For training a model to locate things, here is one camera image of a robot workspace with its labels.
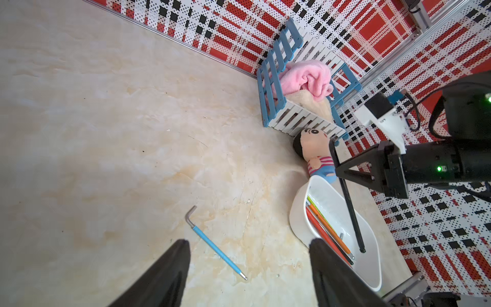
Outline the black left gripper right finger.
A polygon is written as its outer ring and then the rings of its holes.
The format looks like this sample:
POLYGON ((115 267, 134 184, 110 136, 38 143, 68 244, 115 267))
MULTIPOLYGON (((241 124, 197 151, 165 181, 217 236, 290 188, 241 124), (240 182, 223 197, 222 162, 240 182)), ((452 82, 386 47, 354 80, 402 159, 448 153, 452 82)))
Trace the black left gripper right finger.
POLYGON ((318 306, 387 306, 322 239, 309 245, 318 306))

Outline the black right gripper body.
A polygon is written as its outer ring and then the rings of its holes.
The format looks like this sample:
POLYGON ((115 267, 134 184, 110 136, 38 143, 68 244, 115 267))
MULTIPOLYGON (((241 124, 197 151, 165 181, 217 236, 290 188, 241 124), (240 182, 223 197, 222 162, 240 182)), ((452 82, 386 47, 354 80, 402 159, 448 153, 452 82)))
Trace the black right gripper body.
POLYGON ((381 155, 382 192, 387 197, 408 198, 400 149, 392 141, 383 141, 378 146, 378 153, 381 155))

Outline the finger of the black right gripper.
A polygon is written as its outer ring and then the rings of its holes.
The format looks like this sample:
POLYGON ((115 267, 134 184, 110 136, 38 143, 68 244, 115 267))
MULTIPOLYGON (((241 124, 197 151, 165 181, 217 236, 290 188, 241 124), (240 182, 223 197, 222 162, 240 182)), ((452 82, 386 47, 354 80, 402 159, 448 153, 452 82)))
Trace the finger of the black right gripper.
POLYGON ((384 174, 384 152, 373 145, 368 150, 344 162, 334 159, 336 175, 368 189, 383 192, 386 182, 384 174))

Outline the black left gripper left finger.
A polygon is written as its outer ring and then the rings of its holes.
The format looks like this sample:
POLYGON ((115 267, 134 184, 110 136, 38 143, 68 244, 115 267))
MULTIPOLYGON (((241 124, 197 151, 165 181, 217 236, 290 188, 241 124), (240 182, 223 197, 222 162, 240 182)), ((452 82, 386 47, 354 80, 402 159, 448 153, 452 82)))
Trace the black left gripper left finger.
POLYGON ((177 240, 111 306, 180 306, 191 261, 187 240, 177 240))

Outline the dark thin hex key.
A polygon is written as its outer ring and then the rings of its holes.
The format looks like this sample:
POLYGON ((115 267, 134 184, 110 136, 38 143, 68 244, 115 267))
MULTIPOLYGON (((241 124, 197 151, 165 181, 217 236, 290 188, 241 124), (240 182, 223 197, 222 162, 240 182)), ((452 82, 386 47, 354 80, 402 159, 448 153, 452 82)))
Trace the dark thin hex key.
POLYGON ((352 259, 344 252, 341 246, 335 241, 334 237, 328 232, 328 229, 323 225, 322 221, 318 218, 318 214, 313 210, 314 207, 309 205, 306 207, 306 214, 309 222, 313 225, 319 236, 332 248, 334 251, 344 259, 344 261, 349 265, 353 266, 354 262, 352 259))

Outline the long black hex key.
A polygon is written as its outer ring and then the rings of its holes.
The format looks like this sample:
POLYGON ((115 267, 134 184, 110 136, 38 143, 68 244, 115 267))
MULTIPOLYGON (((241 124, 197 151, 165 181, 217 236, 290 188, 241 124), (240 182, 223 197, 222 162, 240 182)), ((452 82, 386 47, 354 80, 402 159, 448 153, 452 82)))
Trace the long black hex key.
POLYGON ((337 136, 332 137, 329 141, 329 149, 331 151, 331 155, 332 155, 332 158, 334 161, 336 176, 340 180, 341 190, 342 190, 344 198, 345 198, 345 202, 346 202, 347 209, 348 209, 349 216, 350 216, 350 220, 352 222, 352 226, 353 226, 353 229, 355 232, 355 237, 357 240, 359 251, 361 253, 365 253, 366 247, 365 247, 363 236, 362 236, 362 233, 361 233, 361 230, 359 227, 358 218, 356 216, 356 212, 355 212, 355 209, 354 209, 354 206, 352 203, 352 199, 350 197, 349 188, 348 188, 348 185, 346 183, 346 180, 341 177, 341 168, 340 168, 341 163, 340 163, 339 157, 338 157, 337 152, 336 152, 336 143, 337 142, 338 142, 338 137, 337 136))

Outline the light blue hex key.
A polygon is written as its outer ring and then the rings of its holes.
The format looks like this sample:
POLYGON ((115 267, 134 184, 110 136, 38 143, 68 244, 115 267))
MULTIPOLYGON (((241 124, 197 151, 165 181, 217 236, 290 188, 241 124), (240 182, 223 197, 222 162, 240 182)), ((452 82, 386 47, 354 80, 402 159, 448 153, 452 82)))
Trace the light blue hex key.
POLYGON ((224 260, 236 274, 241 276, 245 281, 248 281, 248 277, 242 272, 242 270, 224 253, 207 235, 191 221, 191 215, 197 209, 197 206, 192 206, 191 209, 185 215, 186 223, 191 229, 222 259, 224 260))

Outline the orange hex key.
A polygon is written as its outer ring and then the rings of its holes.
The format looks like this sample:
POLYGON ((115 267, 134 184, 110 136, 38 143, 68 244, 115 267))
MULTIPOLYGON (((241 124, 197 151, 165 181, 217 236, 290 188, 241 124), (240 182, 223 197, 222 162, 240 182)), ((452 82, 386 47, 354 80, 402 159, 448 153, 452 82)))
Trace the orange hex key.
POLYGON ((310 204, 308 205, 308 207, 309 207, 310 211, 312 211, 312 213, 315 215, 315 217, 317 218, 317 220, 319 220, 320 223, 323 225, 325 231, 331 236, 332 240, 343 251, 343 254, 345 256, 347 256, 350 260, 355 260, 355 257, 352 254, 351 250, 342 241, 342 239, 340 238, 340 236, 334 231, 333 227, 327 222, 327 220, 326 219, 323 219, 321 216, 319 216, 315 212, 315 209, 310 204))

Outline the green hex key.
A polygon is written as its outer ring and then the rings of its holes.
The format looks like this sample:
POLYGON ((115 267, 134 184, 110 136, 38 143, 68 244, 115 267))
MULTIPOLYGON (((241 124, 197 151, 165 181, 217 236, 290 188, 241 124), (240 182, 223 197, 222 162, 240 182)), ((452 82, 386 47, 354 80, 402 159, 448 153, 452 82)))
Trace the green hex key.
POLYGON ((324 215, 321 213, 321 211, 318 209, 316 203, 311 199, 310 196, 307 196, 307 201, 309 202, 309 204, 315 209, 315 212, 321 216, 323 219, 325 219, 324 215))

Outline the red hex key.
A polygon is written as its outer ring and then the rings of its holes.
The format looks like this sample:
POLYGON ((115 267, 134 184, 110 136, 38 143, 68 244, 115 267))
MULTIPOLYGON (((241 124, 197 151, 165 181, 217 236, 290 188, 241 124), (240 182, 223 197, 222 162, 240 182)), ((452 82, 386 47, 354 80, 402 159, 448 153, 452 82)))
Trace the red hex key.
POLYGON ((348 258, 343 255, 340 248, 337 247, 336 243, 331 239, 329 234, 323 229, 323 227, 320 225, 320 223, 317 221, 317 219, 314 217, 313 213, 309 209, 306 209, 306 215, 308 217, 309 222, 313 225, 319 236, 327 243, 329 247, 334 249, 334 252, 338 256, 340 256, 349 266, 351 266, 351 263, 348 260, 348 258))

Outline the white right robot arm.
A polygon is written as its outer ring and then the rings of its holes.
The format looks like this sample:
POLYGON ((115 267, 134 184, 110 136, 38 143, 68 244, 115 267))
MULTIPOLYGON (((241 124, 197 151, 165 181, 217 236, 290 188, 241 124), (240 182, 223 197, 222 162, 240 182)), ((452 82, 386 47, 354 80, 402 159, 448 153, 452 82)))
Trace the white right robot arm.
POLYGON ((341 186, 355 182, 388 197, 408 198, 410 184, 465 191, 490 201, 490 72, 468 75, 438 89, 442 93, 428 123, 434 142, 406 145, 409 126, 383 93, 355 115, 376 125, 387 137, 357 156, 340 162, 334 154, 341 186))

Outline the white plastic storage tray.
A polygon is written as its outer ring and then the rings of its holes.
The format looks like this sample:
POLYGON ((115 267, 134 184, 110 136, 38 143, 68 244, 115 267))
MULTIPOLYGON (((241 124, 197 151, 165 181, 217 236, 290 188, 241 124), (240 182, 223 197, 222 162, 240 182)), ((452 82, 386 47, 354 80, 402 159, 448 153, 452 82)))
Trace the white plastic storage tray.
POLYGON ((359 229, 365 245, 361 252, 345 199, 335 188, 320 176, 313 176, 295 195, 290 209, 290 227, 305 246, 313 239, 321 238, 315 227, 308 221, 306 202, 313 200, 317 209, 326 218, 333 230, 342 235, 342 241, 354 256, 353 270, 371 288, 378 292, 382 288, 381 256, 376 236, 367 221, 356 213, 359 229))

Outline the small plush doll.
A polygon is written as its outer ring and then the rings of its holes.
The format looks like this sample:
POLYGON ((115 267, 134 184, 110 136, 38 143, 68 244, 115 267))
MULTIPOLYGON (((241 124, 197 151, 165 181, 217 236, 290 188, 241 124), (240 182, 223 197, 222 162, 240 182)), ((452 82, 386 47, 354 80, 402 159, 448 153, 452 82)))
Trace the small plush doll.
POLYGON ((329 142, 330 138, 324 131, 305 128, 294 138, 293 148, 307 162, 309 176, 317 175, 333 184, 337 176, 329 142))

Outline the cream fluffy blanket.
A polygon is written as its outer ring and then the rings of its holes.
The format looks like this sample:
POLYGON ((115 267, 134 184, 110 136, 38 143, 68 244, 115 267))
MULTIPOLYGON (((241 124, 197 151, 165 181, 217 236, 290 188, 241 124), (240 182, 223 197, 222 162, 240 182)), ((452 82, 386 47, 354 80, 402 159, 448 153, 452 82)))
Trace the cream fluffy blanket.
POLYGON ((285 95, 286 100, 291 101, 304 109, 316 114, 323 119, 333 122, 331 105, 324 97, 321 101, 315 101, 314 97, 308 90, 300 90, 289 95, 285 95))

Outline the blue white toy crib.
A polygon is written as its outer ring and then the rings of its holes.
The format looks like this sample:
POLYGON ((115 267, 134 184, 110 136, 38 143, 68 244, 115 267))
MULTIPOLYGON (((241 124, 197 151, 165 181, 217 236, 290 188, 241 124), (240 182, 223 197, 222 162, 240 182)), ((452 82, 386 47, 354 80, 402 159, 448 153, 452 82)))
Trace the blue white toy crib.
POLYGON ((348 138, 338 111, 362 85, 341 58, 292 19, 256 76, 264 127, 290 136, 304 127, 318 128, 348 138))

